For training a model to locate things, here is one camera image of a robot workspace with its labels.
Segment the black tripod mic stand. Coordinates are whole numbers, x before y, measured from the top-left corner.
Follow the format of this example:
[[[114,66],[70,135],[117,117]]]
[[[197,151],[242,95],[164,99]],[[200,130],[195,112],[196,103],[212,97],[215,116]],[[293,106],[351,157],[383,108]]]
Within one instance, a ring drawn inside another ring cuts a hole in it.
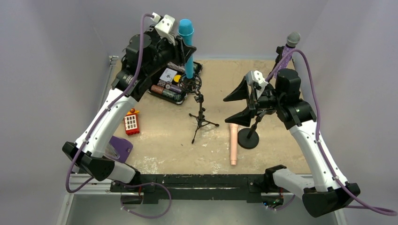
[[[215,127],[219,127],[220,124],[214,123],[206,120],[204,112],[206,109],[203,107],[204,103],[204,95],[201,93],[200,89],[202,87],[202,79],[198,74],[194,74],[192,78],[189,78],[187,75],[183,75],[178,82],[178,86],[185,94],[194,94],[194,100],[199,104],[198,115],[193,115],[189,113],[190,117],[195,118],[197,122],[197,127],[195,129],[195,133],[191,144],[194,144],[197,132],[200,128],[205,127],[207,125],[214,125]]]

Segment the purple glitter microphone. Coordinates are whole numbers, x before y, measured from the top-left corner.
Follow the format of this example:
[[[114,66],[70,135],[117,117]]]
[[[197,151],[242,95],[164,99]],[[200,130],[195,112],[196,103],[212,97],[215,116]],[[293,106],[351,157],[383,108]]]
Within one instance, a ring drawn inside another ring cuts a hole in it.
[[[276,78],[277,73],[281,69],[287,68],[287,66],[291,60],[291,51],[293,51],[296,48],[296,46],[300,42],[300,40],[301,40],[301,35],[300,35],[300,33],[296,32],[296,31],[291,32],[287,36],[285,48],[282,53],[282,59],[279,61],[279,63],[275,67],[275,69],[272,69],[272,71],[268,74],[268,76],[266,78],[267,81],[270,81],[272,77]]]

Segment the black round-base mic stand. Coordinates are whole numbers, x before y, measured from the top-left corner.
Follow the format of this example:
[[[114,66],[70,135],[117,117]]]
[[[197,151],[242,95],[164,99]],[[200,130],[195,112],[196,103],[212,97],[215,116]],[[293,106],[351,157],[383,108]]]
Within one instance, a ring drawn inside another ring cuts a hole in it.
[[[284,48],[285,48],[285,46],[277,47],[277,49],[276,49],[277,57],[275,58],[275,64],[274,64],[273,69],[275,69],[275,67],[277,66],[279,61],[282,59],[282,53],[283,53]]]

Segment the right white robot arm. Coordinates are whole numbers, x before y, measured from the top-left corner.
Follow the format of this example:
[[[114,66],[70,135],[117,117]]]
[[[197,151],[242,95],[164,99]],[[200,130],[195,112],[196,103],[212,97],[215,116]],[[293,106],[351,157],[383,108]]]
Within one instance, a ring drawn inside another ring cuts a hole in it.
[[[275,84],[270,84],[259,71],[250,71],[241,83],[225,97],[224,101],[245,100],[246,108],[225,122],[242,126],[238,143],[244,148],[258,144],[255,134],[255,118],[276,113],[279,120],[298,143],[312,174],[306,180],[283,165],[266,169],[255,185],[264,192],[288,190],[299,197],[307,212],[314,218],[347,207],[360,194],[356,183],[350,183],[337,169],[336,163],[323,144],[317,131],[317,118],[311,105],[300,98],[301,79],[293,69],[278,72]]]

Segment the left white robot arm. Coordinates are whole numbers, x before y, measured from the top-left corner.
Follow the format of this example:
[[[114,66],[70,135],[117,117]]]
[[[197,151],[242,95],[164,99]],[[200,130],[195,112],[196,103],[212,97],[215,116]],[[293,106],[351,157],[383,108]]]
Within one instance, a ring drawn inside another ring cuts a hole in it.
[[[104,179],[130,183],[136,170],[105,157],[105,150],[127,112],[158,81],[169,64],[185,65],[196,47],[192,45],[193,28],[178,27],[177,33],[164,33],[151,25],[130,39],[108,97],[89,127],[74,142],[65,142],[62,151],[73,165],[98,181]]]

